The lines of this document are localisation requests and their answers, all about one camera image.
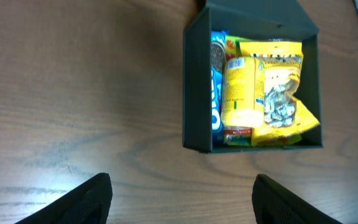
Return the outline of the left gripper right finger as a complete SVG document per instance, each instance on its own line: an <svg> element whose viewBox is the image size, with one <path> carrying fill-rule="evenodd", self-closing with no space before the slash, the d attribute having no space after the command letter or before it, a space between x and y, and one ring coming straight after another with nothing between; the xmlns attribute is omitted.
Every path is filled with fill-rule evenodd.
<svg viewBox="0 0 358 224"><path fill-rule="evenodd" d="M252 206L258 224L338 222L265 174L255 178Z"/></svg>

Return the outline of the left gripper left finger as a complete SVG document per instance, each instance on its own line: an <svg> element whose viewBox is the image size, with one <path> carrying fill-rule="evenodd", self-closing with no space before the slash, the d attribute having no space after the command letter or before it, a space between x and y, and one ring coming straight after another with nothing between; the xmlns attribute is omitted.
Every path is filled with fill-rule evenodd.
<svg viewBox="0 0 358 224"><path fill-rule="evenodd" d="M20 224L106 224L112 200L111 178L98 173Z"/></svg>

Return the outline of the yellow Hacks candy bag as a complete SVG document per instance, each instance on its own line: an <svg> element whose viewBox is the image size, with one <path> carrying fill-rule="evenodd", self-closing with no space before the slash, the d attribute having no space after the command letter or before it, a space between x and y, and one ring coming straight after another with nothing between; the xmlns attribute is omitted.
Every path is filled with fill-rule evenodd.
<svg viewBox="0 0 358 224"><path fill-rule="evenodd" d="M275 144L283 138L285 144L297 142L300 134L319 125L318 119L294 97L304 58L301 42L246 41L239 42L239 50L243 56L259 59L265 74L264 123L253 129L252 145Z"/></svg>

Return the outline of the blue Oreo cookie pack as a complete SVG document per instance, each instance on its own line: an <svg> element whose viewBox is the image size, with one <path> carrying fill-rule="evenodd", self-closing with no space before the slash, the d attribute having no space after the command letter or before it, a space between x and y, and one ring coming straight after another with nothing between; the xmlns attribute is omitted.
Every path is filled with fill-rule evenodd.
<svg viewBox="0 0 358 224"><path fill-rule="evenodd" d="M213 144L223 144L224 126L221 121L221 99L222 99L222 83L223 70L226 63L225 57L225 40L227 32L212 31L211 32L211 129Z"/></svg>

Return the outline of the black gift box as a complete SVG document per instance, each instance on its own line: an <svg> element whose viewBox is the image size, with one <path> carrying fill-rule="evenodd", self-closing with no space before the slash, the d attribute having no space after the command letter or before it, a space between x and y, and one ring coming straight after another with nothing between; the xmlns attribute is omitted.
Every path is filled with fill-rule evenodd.
<svg viewBox="0 0 358 224"><path fill-rule="evenodd" d="M318 28L296 0L207 0L183 31L183 146L202 153L251 152L213 144L211 32L254 40L300 40L305 59L295 96L321 119Z"/></svg>

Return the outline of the green Haribo gummy bag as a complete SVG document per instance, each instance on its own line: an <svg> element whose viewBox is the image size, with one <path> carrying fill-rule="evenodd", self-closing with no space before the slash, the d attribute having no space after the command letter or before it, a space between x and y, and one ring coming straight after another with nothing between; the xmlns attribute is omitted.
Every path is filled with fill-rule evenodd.
<svg viewBox="0 0 358 224"><path fill-rule="evenodd" d="M225 40L225 58L228 62L232 58L241 56L239 42L250 41L244 37L227 35ZM224 127L224 144L230 146L251 146L251 128L242 127ZM295 134L287 137L280 137L276 139L269 139L258 143L258 146L286 146L292 145L301 141L301 135Z"/></svg>

